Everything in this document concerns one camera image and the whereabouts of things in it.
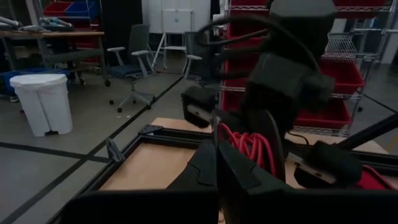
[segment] concrete floor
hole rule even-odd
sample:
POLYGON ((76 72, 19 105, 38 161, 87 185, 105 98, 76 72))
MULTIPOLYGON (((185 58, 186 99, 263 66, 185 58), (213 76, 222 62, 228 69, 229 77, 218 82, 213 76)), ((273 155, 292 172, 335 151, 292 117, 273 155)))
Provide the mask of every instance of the concrete floor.
MULTIPOLYGON (((100 77, 86 75, 86 86, 70 89, 74 127, 62 136, 33 137, 19 112, 21 106, 0 98, 0 224, 46 223, 104 167, 106 138, 113 138, 122 148, 156 117, 183 119, 180 94, 192 82, 180 80, 180 68, 170 70, 174 74, 161 73, 137 86, 158 96, 151 110, 131 103, 120 114, 108 101, 126 96, 129 82, 112 80, 112 86, 106 88, 100 77)), ((398 110, 398 77, 390 71, 383 67, 374 71, 366 89, 368 97, 361 103, 364 111, 355 118, 351 133, 398 110)), ((397 134, 393 131, 376 141, 398 154, 398 146, 389 146, 397 134)))

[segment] red cable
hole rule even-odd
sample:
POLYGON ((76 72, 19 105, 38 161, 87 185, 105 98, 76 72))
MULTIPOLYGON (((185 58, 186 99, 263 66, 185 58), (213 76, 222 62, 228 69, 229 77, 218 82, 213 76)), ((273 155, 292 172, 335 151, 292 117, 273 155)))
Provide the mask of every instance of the red cable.
POLYGON ((266 165, 263 159, 264 158, 263 146, 265 146, 265 150, 269 159, 268 161, 270 167, 269 172, 273 176, 276 176, 274 156, 272 154, 271 146, 268 140, 264 136, 258 133, 254 133, 251 135, 249 135, 248 133, 244 134, 239 134, 238 132, 232 133, 230 128, 223 123, 220 123, 219 127, 222 127, 228 133, 229 143, 231 143, 232 146, 234 146, 239 150, 239 152, 250 158, 250 160, 256 162, 263 169, 266 169, 266 165), (248 144, 252 146, 251 151, 248 148, 248 144))

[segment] chair backrest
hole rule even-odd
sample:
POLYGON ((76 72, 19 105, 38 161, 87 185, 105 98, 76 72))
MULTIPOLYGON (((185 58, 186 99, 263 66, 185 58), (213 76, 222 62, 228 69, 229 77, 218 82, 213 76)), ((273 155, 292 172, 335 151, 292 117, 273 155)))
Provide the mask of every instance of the chair backrest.
MULTIPOLYGON (((132 52, 148 49, 149 25, 138 24, 131 27, 129 41, 129 55, 132 52)), ((132 63, 137 63, 137 58, 129 57, 132 63)))
MULTIPOLYGON (((196 32, 186 32, 185 33, 185 42, 187 45, 187 55, 196 55, 202 57, 208 53, 208 47, 199 46, 195 41, 196 32)), ((207 42, 206 34, 202 34, 199 37, 203 42, 207 42)))

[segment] trash can lid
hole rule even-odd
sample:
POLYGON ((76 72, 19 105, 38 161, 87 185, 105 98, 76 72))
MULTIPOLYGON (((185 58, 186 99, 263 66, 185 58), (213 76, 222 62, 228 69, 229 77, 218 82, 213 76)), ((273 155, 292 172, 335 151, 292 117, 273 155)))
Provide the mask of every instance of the trash can lid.
POLYGON ((18 75, 10 79, 10 86, 36 90, 45 86, 66 83, 68 78, 65 74, 35 74, 18 75))

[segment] blue bin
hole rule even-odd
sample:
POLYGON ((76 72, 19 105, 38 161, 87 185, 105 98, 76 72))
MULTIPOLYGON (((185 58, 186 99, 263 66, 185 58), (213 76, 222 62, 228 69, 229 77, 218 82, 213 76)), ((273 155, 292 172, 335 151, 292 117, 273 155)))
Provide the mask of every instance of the blue bin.
POLYGON ((0 73, 0 95, 15 96, 14 88, 10 85, 10 79, 12 77, 15 77, 17 75, 45 74, 45 73, 68 75, 68 71, 66 70, 56 70, 49 68, 28 68, 19 71, 0 73))
POLYGON ((91 20, 94 20, 98 15, 97 5, 90 1, 87 9, 86 2, 74 2, 65 11, 65 14, 70 17, 90 17, 91 20))

